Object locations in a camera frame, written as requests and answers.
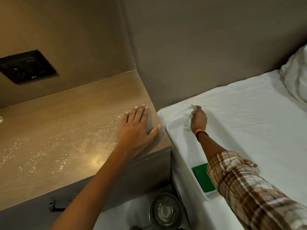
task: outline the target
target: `person's left hand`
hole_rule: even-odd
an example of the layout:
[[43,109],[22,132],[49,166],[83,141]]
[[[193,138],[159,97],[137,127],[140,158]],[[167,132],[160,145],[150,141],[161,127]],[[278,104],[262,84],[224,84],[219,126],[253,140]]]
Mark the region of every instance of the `person's left hand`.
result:
[[161,125],[156,126],[148,134],[146,131],[148,107],[135,106],[129,113],[125,113],[122,127],[118,136],[117,147],[127,153],[129,159],[135,158],[158,136]]

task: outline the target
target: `bed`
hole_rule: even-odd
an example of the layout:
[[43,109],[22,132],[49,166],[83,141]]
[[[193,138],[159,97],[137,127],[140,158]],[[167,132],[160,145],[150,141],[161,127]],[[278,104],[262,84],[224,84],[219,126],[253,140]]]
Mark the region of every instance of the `bed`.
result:
[[[307,206],[307,104],[288,93],[277,70],[162,108],[158,111],[162,124],[189,115],[192,104],[217,114],[225,128],[248,150],[263,178]],[[172,171],[191,225],[195,229],[243,229],[224,199],[198,202],[181,166],[174,162]]]

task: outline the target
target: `white pillow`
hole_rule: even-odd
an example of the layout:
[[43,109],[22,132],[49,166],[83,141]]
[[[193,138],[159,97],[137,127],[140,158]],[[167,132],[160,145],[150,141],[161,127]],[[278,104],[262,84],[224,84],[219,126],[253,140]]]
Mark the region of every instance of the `white pillow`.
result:
[[289,93],[300,102],[307,102],[307,45],[297,50],[279,73]]

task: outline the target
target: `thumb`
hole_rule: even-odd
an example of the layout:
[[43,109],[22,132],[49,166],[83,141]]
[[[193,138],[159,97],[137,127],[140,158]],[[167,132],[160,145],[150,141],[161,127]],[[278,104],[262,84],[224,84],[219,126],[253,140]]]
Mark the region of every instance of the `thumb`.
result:
[[151,130],[151,132],[148,135],[149,142],[153,142],[153,140],[159,135],[159,131],[161,128],[161,124],[156,126],[154,129]]

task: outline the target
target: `orange wristband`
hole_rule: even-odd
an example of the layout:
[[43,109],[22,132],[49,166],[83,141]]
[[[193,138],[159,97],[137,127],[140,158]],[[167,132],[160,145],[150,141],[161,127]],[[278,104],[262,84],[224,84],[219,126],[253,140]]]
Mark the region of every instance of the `orange wristband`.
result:
[[195,131],[195,133],[194,133],[194,134],[195,134],[195,136],[197,136],[197,133],[198,133],[198,132],[200,132],[200,131],[203,131],[204,133],[206,133],[206,134],[208,135],[208,133],[207,133],[207,132],[205,132],[204,130],[197,129],[197,130]]

